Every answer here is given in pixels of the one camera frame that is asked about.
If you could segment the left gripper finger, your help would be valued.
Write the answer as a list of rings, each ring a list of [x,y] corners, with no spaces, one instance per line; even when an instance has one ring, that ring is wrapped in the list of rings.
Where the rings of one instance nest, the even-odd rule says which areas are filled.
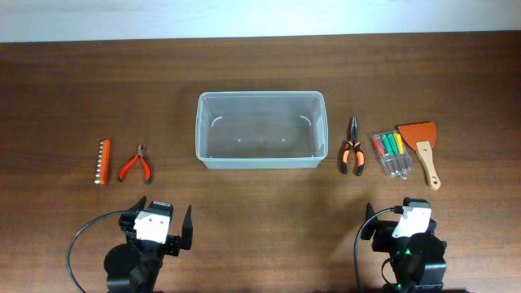
[[[182,250],[190,250],[192,245],[192,207],[189,206],[186,210],[186,215],[182,223],[182,234],[180,248]]]
[[[146,202],[147,202],[147,197],[143,196],[142,198],[140,198],[139,201],[137,201],[137,203],[135,205],[133,205],[131,208],[129,208],[127,210],[127,212],[136,213],[136,212],[142,211],[145,208]]]

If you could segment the orange bit holder strip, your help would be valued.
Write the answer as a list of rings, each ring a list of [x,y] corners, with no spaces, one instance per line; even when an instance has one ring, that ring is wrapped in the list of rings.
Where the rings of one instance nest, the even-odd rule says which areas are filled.
[[[97,160],[96,174],[94,183],[96,185],[106,185],[109,173],[111,141],[109,139],[102,140],[99,143],[99,155]]]

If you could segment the small red diagonal cutters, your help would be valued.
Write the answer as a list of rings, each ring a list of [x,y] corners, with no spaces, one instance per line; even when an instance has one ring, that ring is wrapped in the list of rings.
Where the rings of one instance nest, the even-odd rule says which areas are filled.
[[[126,178],[128,171],[140,161],[145,172],[145,183],[150,185],[152,182],[152,171],[148,163],[148,158],[145,152],[144,145],[138,145],[136,153],[133,158],[128,160],[119,170],[117,175],[117,181],[123,182]]]

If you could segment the clear case of screwdrivers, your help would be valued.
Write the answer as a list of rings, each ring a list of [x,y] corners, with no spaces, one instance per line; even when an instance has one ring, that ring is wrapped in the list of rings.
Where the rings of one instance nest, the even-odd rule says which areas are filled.
[[[413,162],[400,133],[396,130],[377,133],[372,137],[372,143],[388,175],[406,180],[412,172]]]

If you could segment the orange black needle-nose pliers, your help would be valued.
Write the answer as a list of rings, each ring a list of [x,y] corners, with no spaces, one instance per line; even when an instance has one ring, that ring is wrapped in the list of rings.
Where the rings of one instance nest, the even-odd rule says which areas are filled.
[[[361,148],[361,143],[357,139],[357,118],[351,119],[347,141],[344,144],[344,150],[340,161],[340,169],[343,174],[348,173],[348,158],[350,154],[354,154],[356,158],[355,174],[361,176],[365,168],[365,155]]]

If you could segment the orange scraper wooden handle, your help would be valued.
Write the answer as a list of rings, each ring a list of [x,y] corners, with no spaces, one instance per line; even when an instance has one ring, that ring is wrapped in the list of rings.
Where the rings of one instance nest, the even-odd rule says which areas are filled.
[[[427,183],[432,190],[438,190],[441,182],[433,162],[432,148],[436,144],[436,125],[424,122],[411,125],[399,125],[398,130],[406,144],[412,148],[424,168]]]

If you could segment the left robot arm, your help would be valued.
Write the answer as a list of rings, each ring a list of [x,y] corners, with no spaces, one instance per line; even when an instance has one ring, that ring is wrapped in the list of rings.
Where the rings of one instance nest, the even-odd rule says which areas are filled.
[[[103,262],[110,292],[153,292],[164,258],[191,249],[192,207],[186,210],[182,233],[171,235],[174,206],[159,201],[146,205],[146,202],[147,198],[142,197],[118,220],[126,242],[112,248]]]

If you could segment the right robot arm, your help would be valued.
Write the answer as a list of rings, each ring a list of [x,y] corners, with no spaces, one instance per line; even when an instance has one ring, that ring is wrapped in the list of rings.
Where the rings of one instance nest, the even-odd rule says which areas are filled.
[[[353,244],[355,276],[361,286],[357,261],[358,241],[371,241],[375,252],[387,253],[396,281],[385,281],[384,292],[441,292],[447,269],[447,243],[435,236],[436,222],[425,199],[406,197],[399,206],[375,212],[366,205],[366,218]]]

